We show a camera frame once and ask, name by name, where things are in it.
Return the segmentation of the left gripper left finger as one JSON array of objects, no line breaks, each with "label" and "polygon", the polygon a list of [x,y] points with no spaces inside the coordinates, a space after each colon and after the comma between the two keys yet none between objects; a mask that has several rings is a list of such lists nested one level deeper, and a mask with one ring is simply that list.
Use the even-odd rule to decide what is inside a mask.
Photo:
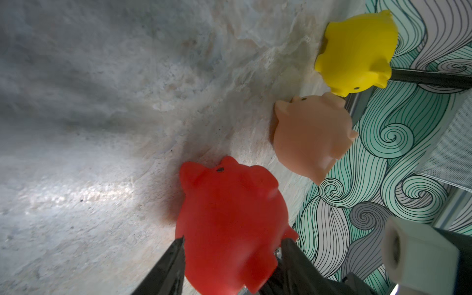
[{"label": "left gripper left finger", "polygon": [[184,237],[181,237],[173,241],[132,295],[181,295],[185,268]]}]

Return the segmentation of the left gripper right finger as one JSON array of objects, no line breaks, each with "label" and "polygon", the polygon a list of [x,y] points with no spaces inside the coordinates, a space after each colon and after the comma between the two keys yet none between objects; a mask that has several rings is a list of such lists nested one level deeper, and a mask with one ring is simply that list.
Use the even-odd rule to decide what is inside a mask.
[{"label": "left gripper right finger", "polygon": [[269,280],[258,291],[261,295],[374,295],[376,292],[349,273],[341,282],[324,278],[296,243],[281,243],[281,258]]}]

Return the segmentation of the red piggy bank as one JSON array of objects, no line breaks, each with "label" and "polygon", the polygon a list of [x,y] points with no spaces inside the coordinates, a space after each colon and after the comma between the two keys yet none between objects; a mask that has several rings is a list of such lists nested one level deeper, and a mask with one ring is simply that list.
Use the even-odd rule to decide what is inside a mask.
[{"label": "red piggy bank", "polygon": [[184,238],[190,284],[203,295],[257,292],[277,267],[281,242],[299,237],[277,179],[230,156],[213,168],[185,162],[179,179],[185,199],[175,236]]}]

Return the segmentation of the peach piggy bank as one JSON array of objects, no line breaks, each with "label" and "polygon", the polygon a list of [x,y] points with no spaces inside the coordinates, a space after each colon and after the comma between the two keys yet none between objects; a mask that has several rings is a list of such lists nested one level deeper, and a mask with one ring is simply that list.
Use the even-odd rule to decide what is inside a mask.
[{"label": "peach piggy bank", "polygon": [[345,100],[330,92],[279,100],[274,111],[279,122],[273,147],[279,162],[318,186],[358,137]]}]

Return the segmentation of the yellow piggy bank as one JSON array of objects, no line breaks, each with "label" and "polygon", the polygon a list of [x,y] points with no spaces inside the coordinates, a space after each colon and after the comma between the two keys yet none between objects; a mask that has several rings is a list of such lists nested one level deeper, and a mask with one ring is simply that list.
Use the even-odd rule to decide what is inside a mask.
[{"label": "yellow piggy bank", "polygon": [[333,94],[345,98],[372,86],[387,87],[398,42],[390,10],[331,22],[324,38],[324,51],[316,58],[314,70]]}]

